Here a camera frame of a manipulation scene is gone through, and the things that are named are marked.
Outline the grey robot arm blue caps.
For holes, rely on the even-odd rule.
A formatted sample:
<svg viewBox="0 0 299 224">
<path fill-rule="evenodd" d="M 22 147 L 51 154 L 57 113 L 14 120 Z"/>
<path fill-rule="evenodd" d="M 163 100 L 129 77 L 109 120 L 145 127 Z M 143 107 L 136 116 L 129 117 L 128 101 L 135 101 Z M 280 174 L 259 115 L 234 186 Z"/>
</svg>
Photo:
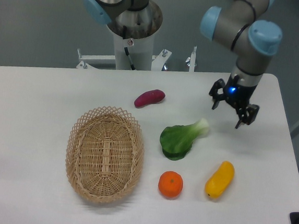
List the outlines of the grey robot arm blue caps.
<svg viewBox="0 0 299 224">
<path fill-rule="evenodd" d="M 209 8 L 201 19 L 200 32 L 237 55 L 227 81 L 217 80 L 210 90 L 213 106 L 227 102 L 238 115 L 238 124 L 251 124 L 259 106 L 250 103 L 262 75 L 282 40 L 282 31 L 260 16 L 274 0 L 232 0 L 228 9 Z M 83 0 L 87 13 L 105 25 L 114 38 L 117 69 L 153 70 L 154 35 L 163 15 L 151 0 Z"/>
</svg>

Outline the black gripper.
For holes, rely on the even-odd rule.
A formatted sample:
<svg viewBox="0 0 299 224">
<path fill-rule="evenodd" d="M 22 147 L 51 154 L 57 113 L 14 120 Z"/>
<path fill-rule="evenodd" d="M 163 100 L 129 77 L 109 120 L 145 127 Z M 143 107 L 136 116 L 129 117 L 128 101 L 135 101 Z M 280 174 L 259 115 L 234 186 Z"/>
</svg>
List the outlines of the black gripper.
<svg viewBox="0 0 299 224">
<path fill-rule="evenodd" d="M 239 120 L 235 129 L 238 129 L 242 124 L 250 125 L 254 122 L 259 111 L 258 105 L 250 103 L 257 85 L 241 85 L 241 80 L 240 75 L 234 77 L 230 75 L 227 82 L 220 78 L 214 82 L 209 91 L 209 96 L 212 97 L 213 101 L 212 110 L 218 107 L 220 101 L 227 102 L 236 110 Z"/>
</svg>

